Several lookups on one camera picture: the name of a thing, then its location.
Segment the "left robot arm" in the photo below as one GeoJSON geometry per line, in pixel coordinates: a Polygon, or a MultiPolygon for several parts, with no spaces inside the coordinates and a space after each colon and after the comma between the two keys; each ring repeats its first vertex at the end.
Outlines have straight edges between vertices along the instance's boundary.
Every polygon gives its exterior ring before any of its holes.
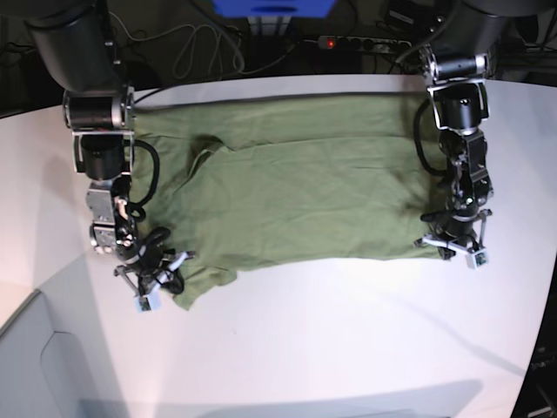
{"type": "Polygon", "coordinates": [[[414,117],[414,144],[420,163],[439,178],[446,194],[443,208],[421,216],[430,231],[414,244],[436,247],[444,260],[462,254],[472,269],[488,262],[484,234],[473,226],[484,226],[492,214],[485,207],[493,187],[480,129],[489,117],[485,81],[493,71],[490,51],[510,19],[537,15],[551,6],[549,1],[437,1],[428,35],[399,56],[420,56],[428,99],[414,117]],[[440,132],[443,169],[431,167],[423,152],[420,122],[427,108],[433,110],[440,132]]]}

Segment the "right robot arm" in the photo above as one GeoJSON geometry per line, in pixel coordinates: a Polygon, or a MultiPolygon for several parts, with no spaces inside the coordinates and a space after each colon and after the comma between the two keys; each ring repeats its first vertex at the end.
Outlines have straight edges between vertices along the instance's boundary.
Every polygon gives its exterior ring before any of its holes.
{"type": "Polygon", "coordinates": [[[125,77],[103,1],[33,1],[24,23],[47,71],[64,88],[64,122],[73,137],[75,170],[91,182],[93,248],[116,256],[115,276],[128,280],[141,301],[163,289],[184,290],[185,253],[162,247],[171,232],[138,225],[157,189],[160,160],[135,137],[134,88],[125,77]]]}

